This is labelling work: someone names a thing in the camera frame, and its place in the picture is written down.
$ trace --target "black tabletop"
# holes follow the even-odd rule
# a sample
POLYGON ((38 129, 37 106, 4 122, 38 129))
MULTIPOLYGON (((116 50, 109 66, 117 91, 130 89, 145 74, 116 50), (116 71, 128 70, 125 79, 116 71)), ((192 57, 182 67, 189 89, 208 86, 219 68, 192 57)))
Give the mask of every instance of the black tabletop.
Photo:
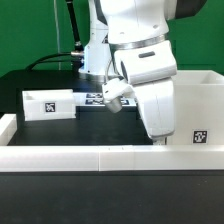
MULTIPOLYGON (((21 90, 64 88, 101 91, 69 71, 0 79, 0 112, 18 118, 10 145, 149 144, 136 108, 79 107, 76 120, 24 122, 21 90)), ((1 224, 222 224, 224 171, 0 173, 0 208, 1 224)))

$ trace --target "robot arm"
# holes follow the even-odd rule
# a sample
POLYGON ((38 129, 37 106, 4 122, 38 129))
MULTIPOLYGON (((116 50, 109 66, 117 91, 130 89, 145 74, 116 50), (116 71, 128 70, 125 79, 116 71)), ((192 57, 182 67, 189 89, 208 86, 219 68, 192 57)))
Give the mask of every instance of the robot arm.
POLYGON ((175 110, 171 76, 176 75, 177 66, 167 40, 166 20, 194 15, 206 0, 97 2, 107 21, 118 76, 103 85, 105 104, 118 112, 122 108, 119 97, 131 93, 148 136, 157 141, 172 135, 175 110))

